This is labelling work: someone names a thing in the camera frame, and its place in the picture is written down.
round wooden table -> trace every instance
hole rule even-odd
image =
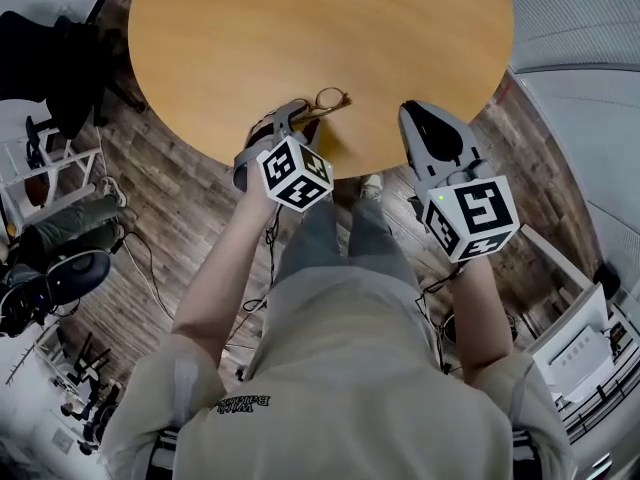
[[[338,178],[406,162],[408,99],[470,121],[504,74],[511,0],[133,0],[129,46],[149,104],[227,165],[264,114],[329,86],[352,104],[324,120]]]

black chair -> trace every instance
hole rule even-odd
[[[47,271],[7,288],[0,285],[0,337],[20,336],[32,323],[44,325],[58,306],[80,301],[109,275],[109,253],[72,240],[52,255]],[[75,313],[79,304],[65,316]]]
[[[49,296],[53,306],[81,299],[109,275],[111,258],[102,249],[87,249],[57,255],[47,269]]]
[[[98,27],[72,23],[64,16],[46,27],[13,11],[0,15],[0,101],[46,100],[51,113],[43,123],[27,119],[30,142],[39,142],[37,132],[48,128],[58,128],[65,138],[74,139],[92,108],[94,124],[104,126],[105,88],[137,112],[145,110],[144,103],[130,98],[113,79],[117,64],[128,56],[128,51],[113,55],[119,34],[108,30],[100,40]],[[37,143],[31,149],[37,156]]]
[[[91,344],[91,340],[93,338],[93,334],[89,333],[87,335],[87,339],[82,345],[82,349],[80,349],[80,353],[73,363],[73,369],[75,370],[75,374],[68,373],[67,378],[76,385],[82,384],[89,378],[88,372],[89,369],[92,369],[94,372],[99,373],[102,368],[104,368],[107,364],[109,364],[109,353],[111,349],[108,348],[98,354],[96,357],[91,359],[91,352],[93,350],[93,345]]]

hand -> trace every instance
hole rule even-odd
[[[251,215],[265,226],[278,207],[278,203],[267,196],[260,166],[255,160],[247,164],[247,193],[242,198],[242,204],[246,205]]]

foot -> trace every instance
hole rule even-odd
[[[113,176],[105,176],[104,178],[102,178],[102,183],[102,194],[105,197],[115,197],[120,208],[124,208],[125,206],[127,206],[127,196],[125,196],[124,192],[120,190],[120,186]]]
[[[360,199],[373,199],[378,202],[382,199],[382,174],[369,174],[362,177]]]
[[[119,390],[122,390],[122,384],[120,384],[117,380],[109,379],[109,386],[115,386]]]

chair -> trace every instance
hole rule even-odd
[[[27,226],[46,219],[94,192],[96,187],[89,183],[89,179],[95,158],[101,154],[100,148],[77,153],[71,146],[71,141],[67,141],[64,148],[48,152],[45,144],[40,143],[41,135],[43,139],[46,137],[44,133],[38,134],[34,131],[30,118],[27,122],[28,133],[30,136],[35,134],[35,138],[18,137],[13,141],[0,142],[0,195],[4,210],[2,217],[5,225],[12,223],[15,226],[13,238],[20,236]],[[33,147],[34,142],[38,144],[37,148]],[[83,173],[82,185],[55,199],[60,171],[74,165]],[[38,193],[35,201],[29,197],[34,181],[36,187],[41,187],[39,191],[46,194],[45,197]]]
[[[110,348],[98,354],[94,359],[90,359],[91,350],[93,348],[93,345],[91,345],[92,337],[92,333],[87,335],[87,339],[82,345],[82,349],[80,349],[80,353],[73,365],[73,368],[77,373],[75,375],[72,373],[67,374],[67,378],[76,385],[82,384],[89,377],[99,382],[100,370],[109,364],[109,358],[107,356],[111,352]]]
[[[79,301],[100,286],[111,268],[109,253],[73,240],[51,257],[46,273],[33,272],[24,282],[0,293],[0,337],[20,336],[34,322],[44,325],[47,315],[55,315],[58,306]]]
[[[85,249],[56,254],[47,270],[49,296],[55,306],[81,299],[95,290],[109,275],[111,258],[102,249]]]

